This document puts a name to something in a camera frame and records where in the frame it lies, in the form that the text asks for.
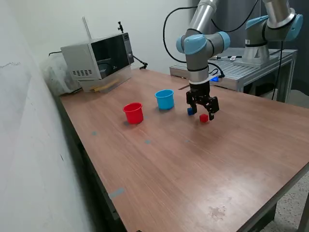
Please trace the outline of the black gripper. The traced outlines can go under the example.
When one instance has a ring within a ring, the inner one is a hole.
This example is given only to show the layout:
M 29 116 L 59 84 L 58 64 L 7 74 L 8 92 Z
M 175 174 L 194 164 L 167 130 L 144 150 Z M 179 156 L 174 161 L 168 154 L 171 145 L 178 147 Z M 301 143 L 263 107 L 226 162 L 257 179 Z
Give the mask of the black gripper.
M 186 102 L 190 107 L 187 109 L 188 114 L 197 113 L 197 97 L 206 97 L 203 106 L 208 111 L 209 120 L 214 119 L 214 114 L 219 111 L 219 103 L 217 97 L 210 97 L 209 81 L 202 84 L 189 84 L 190 90 L 186 93 Z

